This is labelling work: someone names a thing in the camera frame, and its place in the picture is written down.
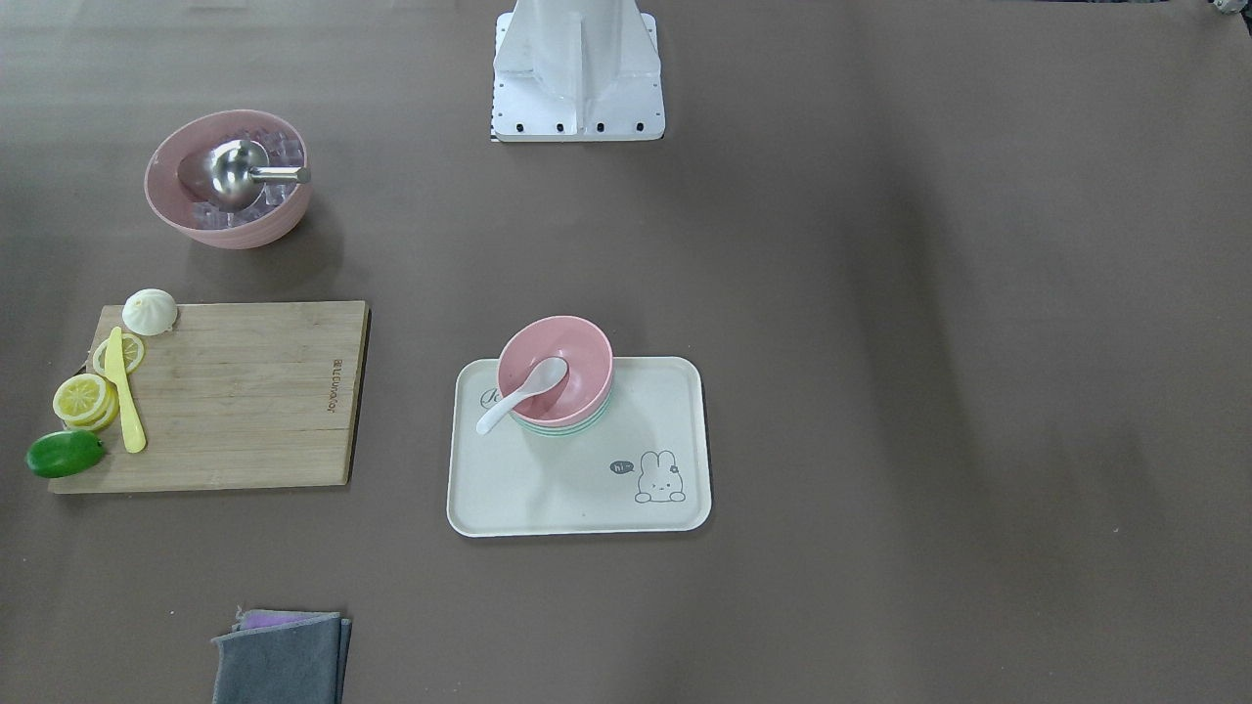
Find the white ceramic spoon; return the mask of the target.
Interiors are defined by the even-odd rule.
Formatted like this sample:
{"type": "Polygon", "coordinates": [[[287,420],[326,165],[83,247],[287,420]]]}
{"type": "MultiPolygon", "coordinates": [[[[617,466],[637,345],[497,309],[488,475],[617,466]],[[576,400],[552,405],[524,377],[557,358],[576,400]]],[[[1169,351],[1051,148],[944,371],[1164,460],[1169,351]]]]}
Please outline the white ceramic spoon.
{"type": "Polygon", "coordinates": [[[487,410],[478,423],[475,423],[475,432],[478,435],[487,435],[505,418],[506,415],[515,410],[515,406],[520,405],[531,397],[542,395],[553,390],[558,386],[562,380],[568,373],[568,365],[561,357],[547,357],[541,360],[535,365],[533,370],[530,371],[527,378],[520,385],[515,392],[502,397],[497,405],[487,410]]]}

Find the cream rabbit tray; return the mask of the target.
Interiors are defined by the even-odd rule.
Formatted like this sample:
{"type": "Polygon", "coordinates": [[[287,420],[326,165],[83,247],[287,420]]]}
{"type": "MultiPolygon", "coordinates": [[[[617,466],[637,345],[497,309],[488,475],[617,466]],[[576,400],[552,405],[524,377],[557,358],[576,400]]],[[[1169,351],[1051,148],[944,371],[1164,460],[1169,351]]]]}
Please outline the cream rabbit tray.
{"type": "Polygon", "coordinates": [[[497,361],[461,370],[454,387],[446,516],[466,537],[681,532],[714,505],[697,366],[620,357],[595,422],[541,435],[506,418],[475,423],[498,400],[497,361]]]}

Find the large pink ice bowl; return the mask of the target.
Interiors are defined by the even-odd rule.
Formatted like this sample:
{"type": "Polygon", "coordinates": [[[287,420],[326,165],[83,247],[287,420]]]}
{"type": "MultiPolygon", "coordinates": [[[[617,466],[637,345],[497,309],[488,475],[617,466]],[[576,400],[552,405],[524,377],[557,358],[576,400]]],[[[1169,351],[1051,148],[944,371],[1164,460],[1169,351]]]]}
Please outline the large pink ice bowl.
{"type": "Polygon", "coordinates": [[[280,197],[262,195],[243,212],[224,213],[192,195],[178,179],[177,167],[184,157],[243,135],[263,144],[274,163],[282,144],[290,147],[288,153],[295,165],[308,163],[307,143],[282,116],[255,109],[228,109],[197,116],[162,140],[149,157],[144,195],[156,219],[192,241],[225,249],[265,246],[293,230],[310,204],[310,184],[282,185],[280,197]]]}

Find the back lemon slice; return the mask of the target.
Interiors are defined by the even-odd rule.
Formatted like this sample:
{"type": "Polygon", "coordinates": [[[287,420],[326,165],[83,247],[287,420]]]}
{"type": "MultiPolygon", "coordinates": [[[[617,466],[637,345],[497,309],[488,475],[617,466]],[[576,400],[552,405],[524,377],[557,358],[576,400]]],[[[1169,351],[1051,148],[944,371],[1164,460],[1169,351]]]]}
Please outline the back lemon slice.
{"type": "Polygon", "coordinates": [[[111,386],[106,386],[106,405],[104,405],[100,413],[94,418],[81,420],[81,422],[68,422],[63,420],[63,428],[85,428],[85,431],[98,433],[111,426],[113,421],[119,416],[119,401],[116,401],[116,391],[111,386]]]}

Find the grey folded cloth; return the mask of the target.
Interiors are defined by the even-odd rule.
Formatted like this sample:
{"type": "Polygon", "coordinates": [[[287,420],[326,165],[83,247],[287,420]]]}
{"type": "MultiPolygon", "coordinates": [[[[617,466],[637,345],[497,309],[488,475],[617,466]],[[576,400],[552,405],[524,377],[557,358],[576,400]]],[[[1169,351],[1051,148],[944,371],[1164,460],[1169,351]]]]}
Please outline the grey folded cloth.
{"type": "Polygon", "coordinates": [[[239,610],[218,651],[213,703],[341,703],[353,621],[341,613],[239,610]]]}

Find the yellow plastic knife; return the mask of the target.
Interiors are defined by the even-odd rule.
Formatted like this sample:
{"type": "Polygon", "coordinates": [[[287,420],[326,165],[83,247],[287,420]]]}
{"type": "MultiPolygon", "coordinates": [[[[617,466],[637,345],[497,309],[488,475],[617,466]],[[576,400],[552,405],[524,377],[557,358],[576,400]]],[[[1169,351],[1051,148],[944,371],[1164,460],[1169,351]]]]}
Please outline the yellow plastic knife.
{"type": "Polygon", "coordinates": [[[121,344],[121,328],[111,327],[106,339],[106,352],[104,352],[104,371],[106,371],[106,380],[115,388],[116,402],[119,402],[121,443],[128,452],[138,453],[145,450],[146,436],[131,396],[124,348],[121,347],[124,347],[121,344]]]}

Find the small pink bowl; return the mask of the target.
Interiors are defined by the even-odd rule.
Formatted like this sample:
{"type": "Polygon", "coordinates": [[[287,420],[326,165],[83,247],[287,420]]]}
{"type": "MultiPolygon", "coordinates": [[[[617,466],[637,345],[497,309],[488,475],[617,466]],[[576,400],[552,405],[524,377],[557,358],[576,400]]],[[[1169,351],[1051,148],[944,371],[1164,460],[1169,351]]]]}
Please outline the small pink bowl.
{"type": "Polygon", "coordinates": [[[553,390],[520,402],[515,413],[540,426],[568,426],[598,410],[612,387],[613,351],[598,324],[572,314],[541,318],[510,339],[498,358],[498,392],[515,392],[547,357],[563,358],[568,373],[553,390]]]}

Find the white toy bun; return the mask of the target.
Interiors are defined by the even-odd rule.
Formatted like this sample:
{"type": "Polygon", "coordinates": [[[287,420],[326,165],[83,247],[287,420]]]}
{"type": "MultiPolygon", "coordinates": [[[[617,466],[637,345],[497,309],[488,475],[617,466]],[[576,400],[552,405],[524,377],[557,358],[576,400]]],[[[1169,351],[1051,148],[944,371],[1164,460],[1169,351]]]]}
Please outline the white toy bun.
{"type": "Polygon", "coordinates": [[[121,324],[141,337],[170,332],[178,316],[179,306],[173,294],[156,288],[134,292],[121,304],[121,324]]]}

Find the green plastic lime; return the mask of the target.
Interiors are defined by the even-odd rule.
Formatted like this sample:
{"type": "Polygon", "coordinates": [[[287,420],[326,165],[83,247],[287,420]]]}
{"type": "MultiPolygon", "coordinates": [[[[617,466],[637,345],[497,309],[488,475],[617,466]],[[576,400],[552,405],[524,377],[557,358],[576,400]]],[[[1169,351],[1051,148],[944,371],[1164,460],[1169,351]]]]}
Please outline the green plastic lime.
{"type": "Polygon", "coordinates": [[[41,479],[63,479],[95,466],[106,453],[103,441],[88,428],[63,428],[28,446],[25,462],[41,479]]]}

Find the metal ice scoop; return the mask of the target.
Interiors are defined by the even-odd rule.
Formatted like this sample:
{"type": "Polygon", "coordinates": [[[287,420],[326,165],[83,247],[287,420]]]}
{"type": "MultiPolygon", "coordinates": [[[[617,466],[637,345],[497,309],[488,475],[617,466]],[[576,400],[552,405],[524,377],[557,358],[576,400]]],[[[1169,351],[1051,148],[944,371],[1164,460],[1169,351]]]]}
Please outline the metal ice scoop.
{"type": "Polygon", "coordinates": [[[260,143],[235,139],[183,157],[177,177],[194,200],[242,212],[259,200],[267,184],[305,184],[310,170],[275,165],[260,143]]]}

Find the green bowl stack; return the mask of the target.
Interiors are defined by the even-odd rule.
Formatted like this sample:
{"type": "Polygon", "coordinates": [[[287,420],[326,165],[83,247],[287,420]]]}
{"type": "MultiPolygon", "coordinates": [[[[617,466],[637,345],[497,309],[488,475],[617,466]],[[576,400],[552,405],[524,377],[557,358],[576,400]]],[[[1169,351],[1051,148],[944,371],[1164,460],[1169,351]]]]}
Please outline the green bowl stack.
{"type": "Polygon", "coordinates": [[[598,423],[598,420],[603,418],[603,415],[608,411],[608,406],[612,405],[612,398],[613,391],[611,390],[606,397],[603,397],[603,403],[598,406],[598,410],[595,410],[593,413],[590,413],[586,418],[578,420],[576,423],[568,423],[568,426],[540,426],[540,423],[533,423],[531,420],[523,418],[520,413],[515,412],[510,413],[510,418],[512,418],[520,428],[525,428],[525,431],[533,435],[546,437],[572,436],[586,431],[586,428],[591,428],[595,423],[598,423]]]}

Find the bamboo cutting board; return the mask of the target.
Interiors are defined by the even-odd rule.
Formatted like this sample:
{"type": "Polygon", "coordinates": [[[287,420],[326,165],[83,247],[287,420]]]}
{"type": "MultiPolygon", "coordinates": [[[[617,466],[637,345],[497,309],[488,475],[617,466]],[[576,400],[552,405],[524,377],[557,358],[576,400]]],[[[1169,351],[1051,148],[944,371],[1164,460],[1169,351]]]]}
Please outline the bamboo cutting board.
{"type": "Polygon", "coordinates": [[[343,486],[371,332],[364,299],[183,304],[130,376],[146,445],[116,423],[58,495],[343,486]]]}

